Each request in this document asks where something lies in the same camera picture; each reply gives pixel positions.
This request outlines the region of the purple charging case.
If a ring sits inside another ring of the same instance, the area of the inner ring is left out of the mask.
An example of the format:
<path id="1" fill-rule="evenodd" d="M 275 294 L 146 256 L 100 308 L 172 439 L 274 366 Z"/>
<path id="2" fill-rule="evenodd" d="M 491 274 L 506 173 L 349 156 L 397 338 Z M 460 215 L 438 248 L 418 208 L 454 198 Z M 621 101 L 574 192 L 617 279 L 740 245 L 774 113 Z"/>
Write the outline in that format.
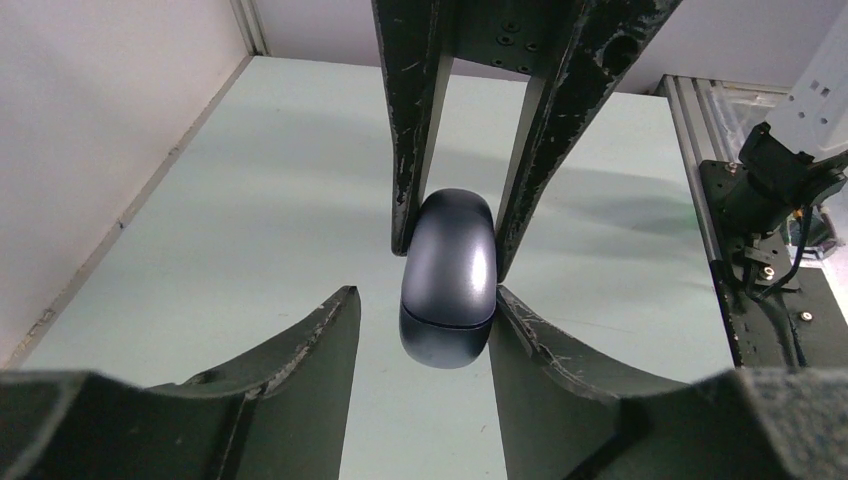
<path id="1" fill-rule="evenodd" d="M 406 353 L 437 369 L 473 363 L 496 310 L 494 224 L 487 202 L 462 189 L 427 197 L 401 283 L 399 332 Z"/>

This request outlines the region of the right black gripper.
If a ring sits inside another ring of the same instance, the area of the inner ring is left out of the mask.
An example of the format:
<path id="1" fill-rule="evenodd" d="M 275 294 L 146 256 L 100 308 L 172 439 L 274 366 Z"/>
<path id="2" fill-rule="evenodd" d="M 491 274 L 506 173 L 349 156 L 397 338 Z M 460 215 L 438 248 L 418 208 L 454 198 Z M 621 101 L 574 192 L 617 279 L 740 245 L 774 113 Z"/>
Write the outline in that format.
<path id="1" fill-rule="evenodd" d="M 374 1 L 393 148 L 392 253 L 406 256 L 411 243 L 450 73 L 530 78 L 496 222 L 504 281 L 549 182 L 678 5 Z"/>

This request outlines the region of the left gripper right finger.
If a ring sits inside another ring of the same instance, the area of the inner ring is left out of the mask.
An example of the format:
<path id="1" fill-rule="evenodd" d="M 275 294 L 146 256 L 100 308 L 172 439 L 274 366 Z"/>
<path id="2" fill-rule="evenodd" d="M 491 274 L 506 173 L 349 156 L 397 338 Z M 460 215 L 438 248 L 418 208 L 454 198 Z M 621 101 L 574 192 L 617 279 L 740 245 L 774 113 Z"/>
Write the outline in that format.
<path id="1" fill-rule="evenodd" d="M 692 384 L 611 358 L 505 287 L 489 339 L 511 479 L 843 479 L 847 373 L 737 368 Z"/>

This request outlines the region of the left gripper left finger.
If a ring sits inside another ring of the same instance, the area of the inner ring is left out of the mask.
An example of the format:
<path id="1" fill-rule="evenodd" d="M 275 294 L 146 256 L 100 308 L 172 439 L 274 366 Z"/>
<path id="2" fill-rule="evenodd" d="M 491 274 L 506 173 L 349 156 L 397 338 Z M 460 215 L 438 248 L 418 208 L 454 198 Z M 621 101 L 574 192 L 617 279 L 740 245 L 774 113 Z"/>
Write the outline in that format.
<path id="1" fill-rule="evenodd" d="M 353 286 L 181 384 L 1 375 L 5 479 L 335 479 L 361 321 Z"/>

